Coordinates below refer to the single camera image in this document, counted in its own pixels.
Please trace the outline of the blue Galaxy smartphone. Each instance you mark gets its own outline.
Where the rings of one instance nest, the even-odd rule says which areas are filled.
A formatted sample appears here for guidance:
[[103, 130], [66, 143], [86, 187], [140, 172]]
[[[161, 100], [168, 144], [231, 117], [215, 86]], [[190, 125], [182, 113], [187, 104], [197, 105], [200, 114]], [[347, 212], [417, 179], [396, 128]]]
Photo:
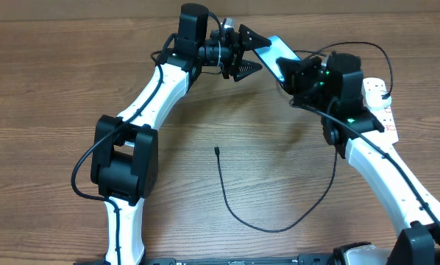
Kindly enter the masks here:
[[284, 83], [285, 79], [282, 75], [277, 59], [285, 58], [288, 60], [300, 61], [300, 57], [277, 35], [269, 37], [270, 46], [265, 46], [254, 50], [262, 64], [267, 67], [274, 78], [279, 83]]

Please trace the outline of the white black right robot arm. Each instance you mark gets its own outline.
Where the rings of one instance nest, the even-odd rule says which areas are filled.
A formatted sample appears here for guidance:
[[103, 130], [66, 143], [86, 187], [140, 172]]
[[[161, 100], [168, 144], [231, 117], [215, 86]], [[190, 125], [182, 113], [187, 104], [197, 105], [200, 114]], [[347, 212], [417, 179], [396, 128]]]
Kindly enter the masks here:
[[369, 242], [337, 247], [330, 264], [440, 264], [440, 202], [394, 148], [384, 84], [364, 78], [360, 58], [351, 54], [280, 57], [276, 64], [292, 107], [321, 116], [326, 142], [365, 179], [397, 234], [391, 249]]

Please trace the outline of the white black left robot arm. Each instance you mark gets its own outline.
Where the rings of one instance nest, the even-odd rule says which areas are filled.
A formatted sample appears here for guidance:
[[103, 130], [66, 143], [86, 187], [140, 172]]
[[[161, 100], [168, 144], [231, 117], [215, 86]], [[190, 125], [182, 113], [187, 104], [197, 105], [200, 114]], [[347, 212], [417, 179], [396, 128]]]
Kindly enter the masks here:
[[158, 131], [203, 67], [217, 67], [223, 78], [235, 81], [262, 68], [243, 55], [272, 42], [228, 20], [217, 21], [218, 28], [209, 31], [208, 21], [215, 18], [201, 4], [181, 6], [178, 30], [150, 55], [155, 70], [146, 87], [117, 116], [100, 117], [93, 145], [74, 166], [74, 193], [107, 209], [109, 244], [100, 264], [143, 263], [142, 211], [157, 179]]

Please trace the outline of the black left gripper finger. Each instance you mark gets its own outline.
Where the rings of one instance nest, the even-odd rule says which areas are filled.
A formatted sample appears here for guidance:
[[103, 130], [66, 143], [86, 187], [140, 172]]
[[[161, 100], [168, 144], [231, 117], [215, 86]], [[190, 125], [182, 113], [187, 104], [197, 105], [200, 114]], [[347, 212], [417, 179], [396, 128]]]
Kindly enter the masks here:
[[242, 51], [251, 51], [271, 46], [272, 42], [249, 27], [241, 24], [239, 26], [239, 46]]
[[263, 66], [260, 63], [256, 63], [250, 60], [242, 60], [241, 62], [234, 65], [233, 79], [235, 82], [238, 82], [243, 78], [248, 77], [250, 74], [261, 70], [262, 67]]

